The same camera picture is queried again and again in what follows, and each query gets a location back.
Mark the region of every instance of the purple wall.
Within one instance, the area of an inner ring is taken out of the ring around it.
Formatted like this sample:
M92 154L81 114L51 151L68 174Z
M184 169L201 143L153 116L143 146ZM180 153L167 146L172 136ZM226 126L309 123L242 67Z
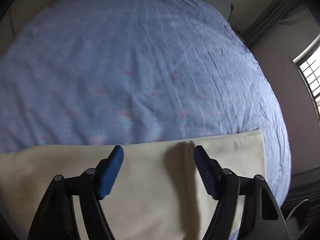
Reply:
M320 128L308 89L289 57L297 57L319 33L305 9L273 26L250 49L281 106L293 174L320 166Z

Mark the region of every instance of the screw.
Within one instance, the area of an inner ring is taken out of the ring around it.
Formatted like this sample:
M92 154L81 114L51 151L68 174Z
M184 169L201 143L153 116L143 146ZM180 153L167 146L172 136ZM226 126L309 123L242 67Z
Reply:
M85 171L85 173L88 174L88 175L92 175L92 174L94 174L95 172L96 172L96 169L94 169L94 168L89 168L89 169L87 169L87 170Z
M264 178L259 174L256 175L255 178L256 178L256 180L259 180L259 181L263 181L264 180Z
M232 174L232 171L229 170L229 169L227 169L227 168L224 168L224 169L222 169L222 173L223 173L224 175L230 175L230 174Z
M54 176L53 180L54 181L59 181L59 180L62 180L63 176L62 175L56 175Z

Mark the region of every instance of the pillow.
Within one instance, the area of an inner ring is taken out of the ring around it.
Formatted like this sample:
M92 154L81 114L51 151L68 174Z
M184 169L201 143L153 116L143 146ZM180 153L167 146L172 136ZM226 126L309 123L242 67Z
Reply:
M192 140L222 168L239 176L266 176L260 129ZM206 193L197 172L194 144L185 141L123 146L123 165L111 194L100 202L117 240L202 239L217 201ZM36 209L56 174L79 176L108 157L113 147L52 145L1 154L0 190L11 218L25 232L20 239L27 238ZM243 201L240 196L233 232L240 226ZM86 240L78 200L75 214L81 239Z

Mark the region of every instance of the pink flower print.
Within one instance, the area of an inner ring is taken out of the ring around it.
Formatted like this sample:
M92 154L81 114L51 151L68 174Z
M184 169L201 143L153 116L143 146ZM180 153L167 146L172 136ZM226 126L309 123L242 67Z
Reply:
M179 76L176 75L176 74L172 74L172 75L170 76L170 78L171 78L172 81L176 81L176 80L179 79Z
M158 98L159 94L160 94L160 92L157 90L150 91L150 96L152 96L153 98Z
M31 111L31 106L25 105L24 106L24 111L25 112L30 112Z
M40 134L40 140L41 141L47 142L47 141L50 141L51 138L52 138L52 136L51 136L51 133L49 133L49 132L42 132Z
M179 118L186 118L187 117L187 111L185 109L179 109L178 110L178 117Z
M213 82L212 78L208 78L208 84L209 85L214 85L214 82Z
M133 76L133 70L132 69L123 69L122 74L128 77Z
M15 125L8 125L8 126L7 126L7 129L8 129L9 132L11 132L11 133L16 133L17 130L18 130L18 127L15 126Z
M79 65L73 65L71 70L73 71L74 75L79 75L79 73L82 71L82 67Z
M203 94L201 94L201 93L196 93L196 99L198 99L198 100L201 100L201 99L203 99Z
M104 58L108 58L108 57L109 57L109 53L103 52L103 53L102 53L102 56L103 56Z
M94 95L101 96L106 93L106 90L103 86L98 86L92 89Z
M75 112L74 112L71 108L66 108L66 109L64 110L64 113L65 113L66 116L68 116L68 117L72 117L72 116L75 114Z
M158 135L158 136L154 137L152 141L154 141L154 142L161 142L161 141L164 141L164 138L161 137L160 135Z
M39 72L39 74L45 74L45 68L40 68L39 70L38 70L38 72Z
M229 103L229 102L230 102L230 99L229 99L228 97L226 97L226 96L224 96L224 97L222 98L222 100L223 100L225 103Z
M131 111L131 109L125 109L125 110L122 112L122 117L123 117L123 118L132 118L132 111Z
M154 62L156 62L156 59L154 57L148 57L148 61L154 63Z
M58 89L55 88L55 87L48 87L48 88L47 88L47 92L48 92L49 94L54 94L54 93L56 93L57 91L58 91Z
M129 40L127 40L127 45L128 45L129 47L132 47L132 46L133 46L132 42L129 41Z
M217 118L221 118L221 113L219 111L216 111L214 113L214 116L217 117Z
M89 139L90 145L103 145L104 142L105 142L105 138L104 136L101 136L101 135L92 136Z
M212 132L205 131L205 132L203 133L203 135L204 135L204 136L211 136L211 135L212 135Z
M93 41L87 40L87 42L88 42L91 46L93 45Z

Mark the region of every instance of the bed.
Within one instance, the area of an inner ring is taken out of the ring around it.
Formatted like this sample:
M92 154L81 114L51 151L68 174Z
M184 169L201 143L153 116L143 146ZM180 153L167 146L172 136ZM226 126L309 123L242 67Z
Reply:
M264 134L279 205L285 123L251 52L200 0L60 0L0 60L0 152Z

